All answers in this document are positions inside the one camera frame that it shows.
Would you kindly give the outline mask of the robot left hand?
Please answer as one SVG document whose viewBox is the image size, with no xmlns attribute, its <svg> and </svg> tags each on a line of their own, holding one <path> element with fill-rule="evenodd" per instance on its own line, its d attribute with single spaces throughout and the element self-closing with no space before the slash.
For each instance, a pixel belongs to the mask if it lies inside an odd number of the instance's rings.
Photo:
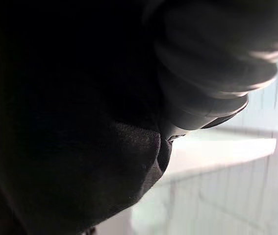
<svg viewBox="0 0 278 235">
<path fill-rule="evenodd" d="M 164 96 L 162 136 L 219 125 L 278 73 L 278 0 L 145 0 Z"/>
</svg>

